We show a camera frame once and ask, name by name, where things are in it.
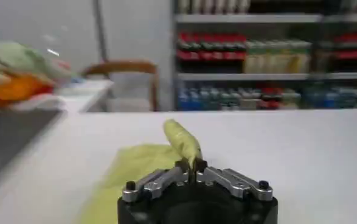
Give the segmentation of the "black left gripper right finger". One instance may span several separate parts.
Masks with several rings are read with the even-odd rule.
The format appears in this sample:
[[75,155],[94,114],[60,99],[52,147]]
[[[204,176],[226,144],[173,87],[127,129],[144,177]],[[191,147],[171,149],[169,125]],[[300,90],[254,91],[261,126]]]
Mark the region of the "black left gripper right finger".
[[235,198],[246,198],[248,195],[260,201],[271,201],[273,189],[267,181],[255,181],[232,169],[217,169],[208,166],[207,161],[196,159],[193,165],[196,181],[207,185],[219,184]]

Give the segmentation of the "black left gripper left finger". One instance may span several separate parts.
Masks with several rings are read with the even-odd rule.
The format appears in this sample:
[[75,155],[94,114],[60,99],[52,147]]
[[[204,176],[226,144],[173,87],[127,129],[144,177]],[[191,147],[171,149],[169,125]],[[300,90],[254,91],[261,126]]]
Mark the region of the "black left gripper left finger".
[[122,191],[122,200],[132,203],[148,194],[151,199],[159,198],[172,184],[183,186],[189,182],[190,166],[187,159],[175,162],[175,166],[169,170],[156,169],[138,181],[127,181]]

